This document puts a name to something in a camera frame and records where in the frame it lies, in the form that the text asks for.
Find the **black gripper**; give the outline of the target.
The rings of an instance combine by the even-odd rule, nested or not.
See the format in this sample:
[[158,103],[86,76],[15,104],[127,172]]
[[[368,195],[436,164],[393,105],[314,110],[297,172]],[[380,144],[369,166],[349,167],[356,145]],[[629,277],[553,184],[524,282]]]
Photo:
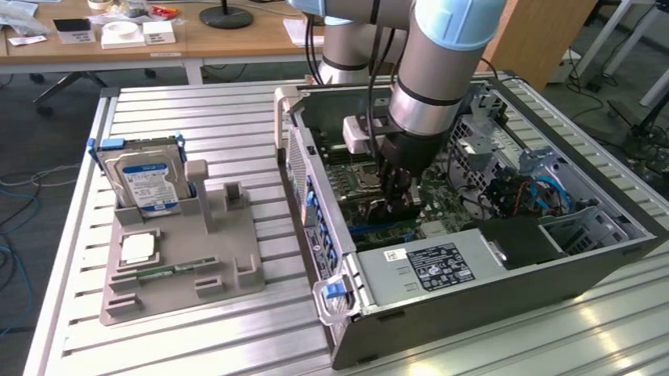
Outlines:
[[388,133],[381,146],[381,187],[385,196],[385,212],[408,215],[417,212],[413,201],[405,196],[412,184],[430,167],[445,142],[445,132],[420,136],[410,132]]

